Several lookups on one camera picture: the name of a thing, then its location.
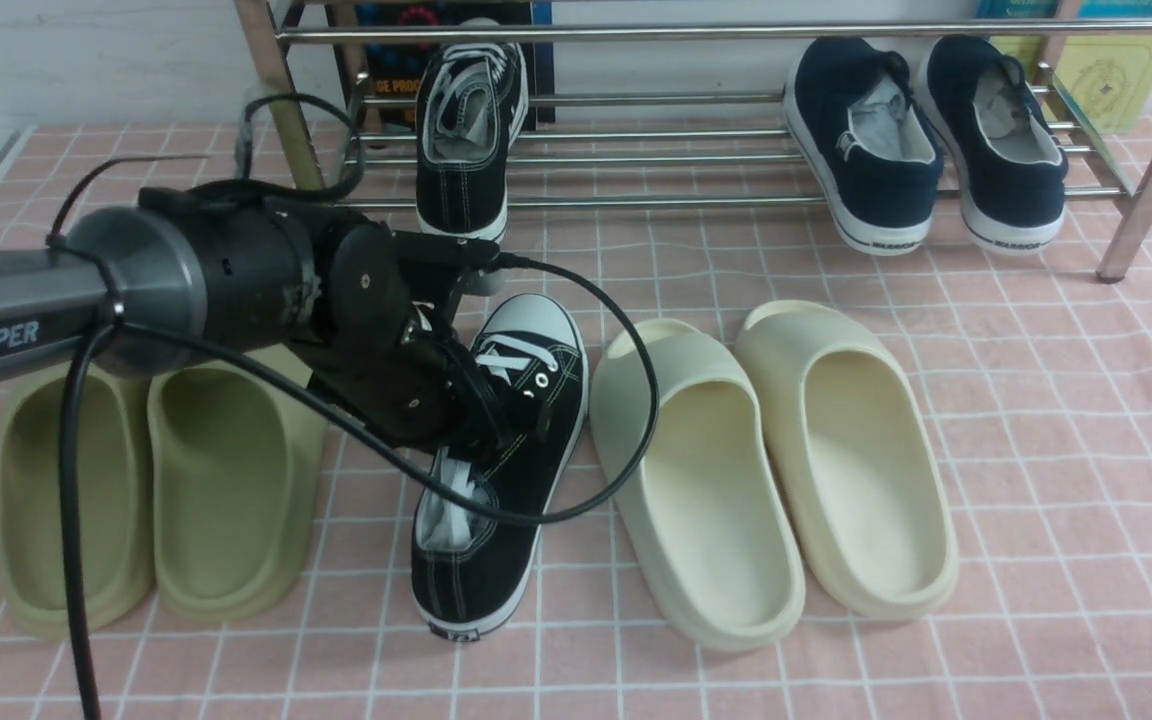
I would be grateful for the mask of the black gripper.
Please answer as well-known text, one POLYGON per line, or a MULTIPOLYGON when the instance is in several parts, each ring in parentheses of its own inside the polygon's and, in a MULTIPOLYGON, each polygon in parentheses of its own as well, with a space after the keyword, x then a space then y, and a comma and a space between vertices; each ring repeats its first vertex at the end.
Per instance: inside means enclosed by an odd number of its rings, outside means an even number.
POLYGON ((308 387, 397 448, 480 460, 547 439, 548 407, 477 363, 452 325, 468 282, 499 266, 488 240, 334 232, 316 247, 321 293, 291 338, 308 387))

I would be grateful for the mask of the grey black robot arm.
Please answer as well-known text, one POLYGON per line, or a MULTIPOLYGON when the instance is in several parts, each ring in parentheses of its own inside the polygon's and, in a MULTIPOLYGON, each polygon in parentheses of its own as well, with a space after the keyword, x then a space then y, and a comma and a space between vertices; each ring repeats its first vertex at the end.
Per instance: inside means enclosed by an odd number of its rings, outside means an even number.
POLYGON ((146 188, 41 249, 0 251, 0 382, 68 363, 111 323, 100 365, 127 379, 204 361, 134 336, 134 324, 238 354, 285 346, 310 369, 308 389, 380 441, 488 457, 547 438, 552 419, 450 327, 468 279, 497 253, 349 209, 146 188))

